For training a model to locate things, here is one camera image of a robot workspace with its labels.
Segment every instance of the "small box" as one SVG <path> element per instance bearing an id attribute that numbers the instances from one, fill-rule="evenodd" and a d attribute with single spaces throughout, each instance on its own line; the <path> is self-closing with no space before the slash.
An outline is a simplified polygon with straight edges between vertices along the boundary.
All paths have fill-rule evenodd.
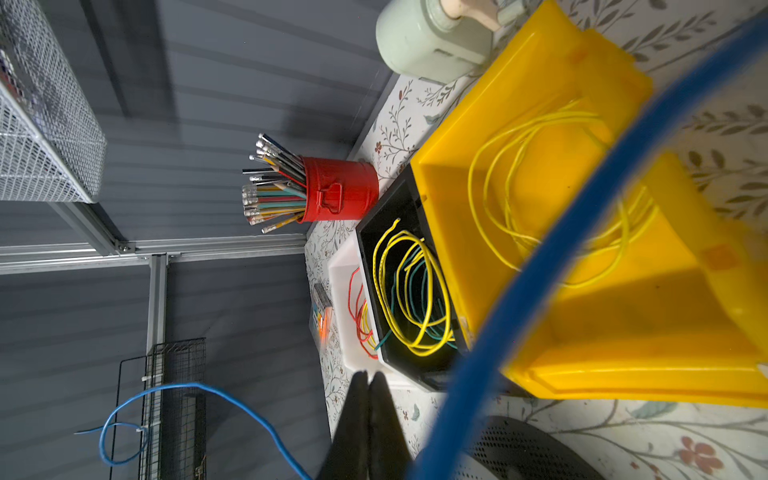
<path id="1" fill-rule="evenodd" d="M 333 254 L 328 262 L 328 277 L 330 279 L 331 300 L 334 305 L 336 318 L 336 328 L 339 330 L 339 344 L 341 346 L 342 361 L 344 366 L 353 372 L 366 370 L 369 376 L 375 372 L 382 372 L 386 376 L 389 388 L 393 390 L 423 389 L 400 373 L 390 369 L 386 364 L 379 360 L 370 358 L 360 345 L 357 339 L 355 320 L 349 314 L 347 301 L 349 299 L 349 279 L 353 272 L 360 268 L 359 248 L 357 246 L 357 237 L 350 235 Z M 379 342 L 379 337 L 374 328 L 373 317 L 370 309 L 370 299 L 365 274 L 362 270 L 354 276 L 352 281 L 352 308 L 354 309 L 357 293 L 360 286 L 363 286 L 365 300 L 369 304 L 369 325 L 373 329 L 374 343 Z"/>
<path id="2" fill-rule="evenodd" d="M 429 232 L 429 225 L 426 222 L 421 197 L 410 165 L 406 166 L 379 202 L 357 225 L 356 235 L 362 270 L 365 272 L 366 279 L 372 279 L 372 256 L 376 243 L 396 218 L 400 219 L 397 231 L 405 229 L 417 237 L 423 237 L 427 247 L 435 253 L 432 235 Z M 387 259 L 387 271 L 394 272 L 401 259 L 402 257 L 396 254 L 390 255 Z M 369 303 L 370 311 L 376 325 L 376 332 L 379 337 L 382 337 L 390 331 L 390 328 L 373 288 L 372 281 L 368 282 L 366 290 L 369 299 L 375 299 Z M 404 319 L 401 319 L 400 325 L 407 337 L 415 338 L 419 330 L 417 326 Z M 379 349 L 381 352 L 379 358 L 390 368 L 418 383 L 423 389 L 433 392 L 445 391 L 449 383 L 449 370 L 454 360 L 458 357 L 459 351 L 466 351 L 466 344 L 458 327 L 454 308 L 451 308 L 451 327 L 458 350 L 446 345 L 430 356 L 417 356 L 397 338 L 391 336 L 392 338 Z"/>
<path id="3" fill-rule="evenodd" d="M 333 318 L 333 304 L 331 304 L 323 285 L 315 282 L 310 290 L 312 298 L 312 311 L 310 312 L 310 332 L 317 345 L 317 351 L 324 353 L 326 351 L 326 341 L 328 340 L 328 328 Z"/>

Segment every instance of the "black plastic tray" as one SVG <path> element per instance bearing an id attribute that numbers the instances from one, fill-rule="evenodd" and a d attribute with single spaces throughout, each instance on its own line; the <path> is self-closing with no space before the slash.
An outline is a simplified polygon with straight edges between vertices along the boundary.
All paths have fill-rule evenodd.
<path id="1" fill-rule="evenodd" d="M 390 328 L 373 287 L 373 250 L 376 248 L 376 243 L 382 234 L 392 226 L 392 222 L 397 218 L 400 219 L 400 223 L 398 223 L 397 228 L 392 234 L 405 229 L 417 237 L 424 237 L 427 247 L 429 247 L 433 254 L 435 253 L 435 244 L 432 242 L 432 235 L 429 232 L 429 225 L 426 221 L 419 190 L 416 187 L 410 165 L 406 166 L 405 170 L 379 199 L 379 202 L 374 205 L 356 227 L 362 266 L 366 279 L 368 279 L 368 294 L 371 299 L 370 311 L 380 339 L 384 338 Z M 387 257 L 386 269 L 388 273 L 394 273 L 397 270 L 402 255 L 408 247 L 410 245 L 405 245 L 400 250 L 397 250 L 397 246 L 392 248 L 391 253 Z M 417 356 L 408 350 L 408 347 L 403 345 L 397 338 L 390 336 L 381 349 L 379 349 L 379 354 L 384 362 L 428 390 L 445 391 L 449 381 L 449 370 L 453 362 L 460 354 L 459 352 L 466 352 L 466 344 L 458 327 L 455 309 L 451 308 L 451 313 L 451 325 L 458 351 L 451 346 L 445 345 L 430 356 Z M 396 309 L 395 314 L 396 316 L 402 315 L 399 313 L 399 309 Z M 401 320 L 399 325 L 405 335 L 409 338 L 415 338 L 419 328 L 408 322 L 405 318 L 398 319 Z"/>

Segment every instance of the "metal bracket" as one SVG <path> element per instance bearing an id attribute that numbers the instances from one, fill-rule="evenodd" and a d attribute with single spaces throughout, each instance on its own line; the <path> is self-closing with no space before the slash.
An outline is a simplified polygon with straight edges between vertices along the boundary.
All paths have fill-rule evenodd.
<path id="1" fill-rule="evenodd" d="M 48 202 L 48 205 L 64 219 L 67 224 L 83 236 L 99 255 L 120 255 L 133 253 L 133 247 L 114 238 L 104 222 L 88 204 L 78 202 Z"/>
<path id="2" fill-rule="evenodd" d="M 233 258 L 271 257 L 304 253 L 306 235 L 257 235 L 252 237 L 139 240 L 130 243 L 140 256 L 165 253 L 170 262 L 196 262 Z"/>
<path id="3" fill-rule="evenodd" d="M 168 255 L 151 255 L 148 260 L 150 276 L 147 354 L 155 345 L 165 342 L 165 293 L 168 278 Z"/>

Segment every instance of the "black wire basket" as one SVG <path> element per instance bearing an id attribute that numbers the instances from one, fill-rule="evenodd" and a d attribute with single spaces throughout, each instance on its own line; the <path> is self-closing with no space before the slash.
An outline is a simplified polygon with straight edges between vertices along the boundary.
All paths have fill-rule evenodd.
<path id="1" fill-rule="evenodd" d="M 158 343 L 147 355 L 144 388 L 202 382 L 205 339 Z M 168 389 L 144 397 L 142 424 L 147 446 L 140 456 L 139 480 L 205 479 L 205 392 Z"/>
<path id="2" fill-rule="evenodd" d="M 468 453 L 498 480 L 603 480 L 555 437 L 507 417 L 487 417 Z"/>

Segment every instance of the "floral patterned surface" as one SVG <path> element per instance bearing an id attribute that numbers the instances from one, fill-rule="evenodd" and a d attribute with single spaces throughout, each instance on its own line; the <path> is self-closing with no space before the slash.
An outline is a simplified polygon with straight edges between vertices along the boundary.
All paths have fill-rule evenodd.
<path id="1" fill-rule="evenodd" d="M 663 88 L 705 58 L 765 1 L 560 0 L 581 28 L 631 53 Z M 496 53 L 517 26 L 497 37 Z M 362 143 L 359 159 L 376 166 L 385 190 L 405 163 L 479 78 L 443 87 L 401 77 Z M 724 216 L 768 233 L 768 58 L 704 104 L 667 143 L 689 168 L 699 191 Z M 310 282 L 329 289 L 326 263 L 356 222 L 321 222 L 306 245 Z M 331 429 L 352 373 L 346 371 L 332 324 L 320 358 Z M 441 394 L 392 394 L 411 453 L 423 447 Z M 759 409 L 627 400 L 551 401 L 498 397 L 488 414 L 520 419 L 552 434 L 605 478 L 697 480 L 768 478 L 768 412 Z"/>

